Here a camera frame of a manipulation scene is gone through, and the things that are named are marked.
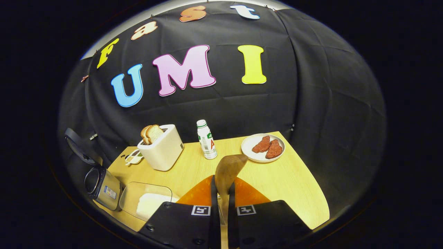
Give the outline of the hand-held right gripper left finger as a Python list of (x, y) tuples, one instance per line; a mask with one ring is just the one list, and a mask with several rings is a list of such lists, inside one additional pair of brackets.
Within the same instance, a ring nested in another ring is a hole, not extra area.
[(220, 249), (217, 190), (211, 175), (199, 183), (205, 188), (204, 205), (163, 202), (137, 232), (157, 249)]

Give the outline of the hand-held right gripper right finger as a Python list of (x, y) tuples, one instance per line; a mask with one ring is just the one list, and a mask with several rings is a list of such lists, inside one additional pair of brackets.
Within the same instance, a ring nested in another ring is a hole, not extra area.
[(298, 248), (312, 233), (284, 200), (269, 200), (239, 177), (228, 193), (228, 247), (231, 249)]

